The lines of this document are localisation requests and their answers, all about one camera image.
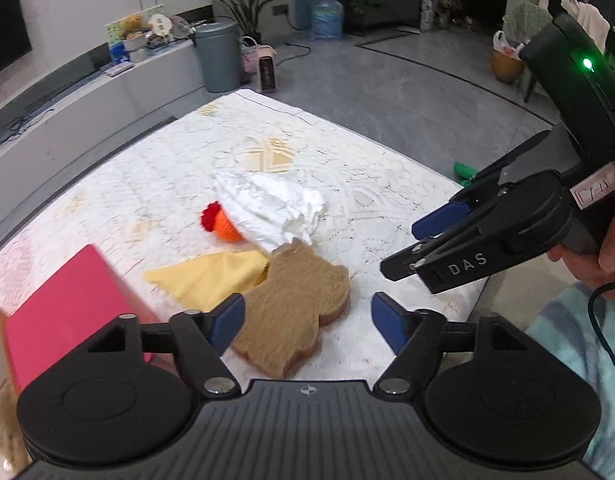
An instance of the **lace tablecloth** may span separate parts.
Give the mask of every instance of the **lace tablecloth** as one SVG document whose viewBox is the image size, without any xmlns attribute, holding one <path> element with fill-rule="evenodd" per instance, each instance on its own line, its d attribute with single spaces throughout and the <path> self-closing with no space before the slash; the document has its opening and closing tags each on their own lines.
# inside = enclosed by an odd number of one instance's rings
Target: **lace tablecloth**
<svg viewBox="0 0 615 480">
<path fill-rule="evenodd" d="M 221 97 L 137 142 L 51 203 L 0 252 L 0 307 L 12 313 L 84 245 L 95 244 L 163 320 L 182 308 L 145 270 L 220 250 L 198 215 L 212 202 L 212 170 L 281 172 L 320 190 L 327 212 L 314 236 L 318 254 L 350 269 L 351 306 L 321 330 L 298 380 L 364 378 L 370 385 L 393 355 L 370 317 L 379 290 L 409 309 L 465 320 L 483 282 L 431 296 L 422 282 L 383 278 L 382 258 L 412 243 L 412 222 L 459 186 L 345 128 L 249 90 Z M 260 373 L 228 350 L 246 386 Z"/>
</svg>

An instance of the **brown fuzzy sponge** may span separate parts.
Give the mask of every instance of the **brown fuzzy sponge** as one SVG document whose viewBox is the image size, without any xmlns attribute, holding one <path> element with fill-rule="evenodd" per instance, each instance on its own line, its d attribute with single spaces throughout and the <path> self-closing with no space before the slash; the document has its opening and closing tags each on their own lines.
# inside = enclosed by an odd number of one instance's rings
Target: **brown fuzzy sponge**
<svg viewBox="0 0 615 480">
<path fill-rule="evenodd" d="M 268 376 L 281 379 L 299 358 L 313 354 L 318 327 L 345 311 L 349 272 L 294 241 L 274 251 L 267 279 L 244 296 L 245 323 L 232 348 Z"/>
</svg>

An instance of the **human hand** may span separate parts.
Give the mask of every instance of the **human hand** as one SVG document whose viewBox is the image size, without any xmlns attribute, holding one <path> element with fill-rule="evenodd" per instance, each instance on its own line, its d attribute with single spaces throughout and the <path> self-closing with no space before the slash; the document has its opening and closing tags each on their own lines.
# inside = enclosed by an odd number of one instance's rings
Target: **human hand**
<svg viewBox="0 0 615 480">
<path fill-rule="evenodd" d="M 563 260 L 577 280 L 595 290 L 606 283 L 615 282 L 615 215 L 607 229 L 605 240 L 598 256 L 576 254 L 557 245 L 547 252 L 547 257 L 553 262 Z M 608 300 L 615 300 L 615 290 L 603 294 Z"/>
</svg>

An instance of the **trash can lid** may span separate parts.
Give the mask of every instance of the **trash can lid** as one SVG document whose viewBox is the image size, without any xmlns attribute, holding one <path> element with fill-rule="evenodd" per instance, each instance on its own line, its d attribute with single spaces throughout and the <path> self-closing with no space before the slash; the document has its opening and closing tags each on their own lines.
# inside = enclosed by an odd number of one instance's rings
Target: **trash can lid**
<svg viewBox="0 0 615 480">
<path fill-rule="evenodd" d="M 206 23 L 196 27 L 194 36 L 197 38 L 213 38 L 228 34 L 238 28 L 238 23 L 228 18 L 217 18 L 215 23 Z"/>
</svg>

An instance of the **yellow cloth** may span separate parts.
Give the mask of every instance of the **yellow cloth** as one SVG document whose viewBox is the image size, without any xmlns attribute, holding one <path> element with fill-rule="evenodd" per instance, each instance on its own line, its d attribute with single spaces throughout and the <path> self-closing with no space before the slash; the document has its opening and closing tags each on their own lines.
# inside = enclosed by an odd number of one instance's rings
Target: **yellow cloth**
<svg viewBox="0 0 615 480">
<path fill-rule="evenodd" d="M 262 282 L 268 262 L 258 251 L 214 253 L 148 270 L 143 279 L 166 290 L 185 308 L 210 312 L 233 292 L 246 292 Z"/>
</svg>

